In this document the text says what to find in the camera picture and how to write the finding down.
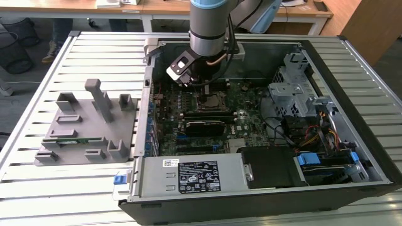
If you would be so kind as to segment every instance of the metal slatted table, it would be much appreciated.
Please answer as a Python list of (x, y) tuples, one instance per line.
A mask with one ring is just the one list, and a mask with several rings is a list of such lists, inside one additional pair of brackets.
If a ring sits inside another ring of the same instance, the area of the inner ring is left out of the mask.
[[(138, 225), (112, 200), (114, 175), (133, 162), (36, 167), (35, 154), (48, 131), (60, 92), (91, 98), (88, 78), (102, 80), (111, 98), (130, 93), (141, 98), (146, 71), (146, 38), (187, 38), (182, 33), (83, 32), (70, 37), (0, 152), (0, 225)], [(273, 35), (239, 35), (247, 39), (279, 39)], [(402, 103), (348, 41), (310, 39), (374, 134), (402, 169)], [(326, 93), (324, 84), (315, 77)], [(401, 225), (401, 190), (366, 198), (340, 210), (265, 218), (242, 218), (191, 225)]]

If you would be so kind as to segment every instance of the blue plastic clip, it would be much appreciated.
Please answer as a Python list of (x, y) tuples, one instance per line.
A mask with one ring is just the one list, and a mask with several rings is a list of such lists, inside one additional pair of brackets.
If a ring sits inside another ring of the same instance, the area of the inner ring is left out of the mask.
[(350, 156), (352, 156), (352, 159), (354, 160), (354, 162), (360, 161), (358, 153), (352, 152), (352, 153), (350, 153)]
[(321, 164), (319, 158), (317, 153), (302, 153), (297, 160), (299, 162), (299, 165), (310, 165), (310, 164)]
[(214, 151), (217, 151), (217, 149), (218, 149), (219, 146), (221, 146), (221, 145), (213, 145)]
[(114, 180), (114, 185), (127, 184), (127, 175), (116, 175)]

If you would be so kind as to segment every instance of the power supply label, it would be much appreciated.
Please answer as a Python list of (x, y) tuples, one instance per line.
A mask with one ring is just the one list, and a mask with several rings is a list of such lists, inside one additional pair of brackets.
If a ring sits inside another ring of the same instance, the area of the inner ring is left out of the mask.
[(182, 194), (219, 191), (221, 179), (217, 161), (179, 163), (179, 192)]

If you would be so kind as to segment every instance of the green circuit board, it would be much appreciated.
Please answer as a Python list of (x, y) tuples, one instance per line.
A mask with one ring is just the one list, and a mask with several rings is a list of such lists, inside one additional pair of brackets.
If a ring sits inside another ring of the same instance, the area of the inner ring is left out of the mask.
[(246, 81), (230, 82), (230, 89), (219, 92), (223, 96), (226, 109), (237, 114), (233, 124), (225, 125), (222, 136), (187, 137), (181, 128), (186, 121), (179, 117), (182, 112), (197, 112), (197, 95), (199, 92), (182, 91), (175, 85), (162, 89), (163, 99), (157, 103), (158, 128), (162, 136), (159, 141), (159, 156), (198, 154), (198, 152), (181, 153), (178, 149), (186, 147), (214, 147), (214, 153), (229, 153), (227, 141), (243, 138), (246, 146), (269, 145), (269, 136), (259, 116), (261, 88), (253, 87)]

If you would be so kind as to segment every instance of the black mesh trash can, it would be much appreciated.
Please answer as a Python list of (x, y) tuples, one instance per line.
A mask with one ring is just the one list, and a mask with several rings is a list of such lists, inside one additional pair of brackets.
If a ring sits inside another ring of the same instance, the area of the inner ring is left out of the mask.
[(23, 46), (35, 46), (39, 43), (40, 39), (30, 18), (2, 17), (0, 23), (8, 32), (18, 34)]
[(34, 66), (28, 53), (20, 46), (16, 33), (0, 33), (0, 66), (10, 74), (22, 74)]

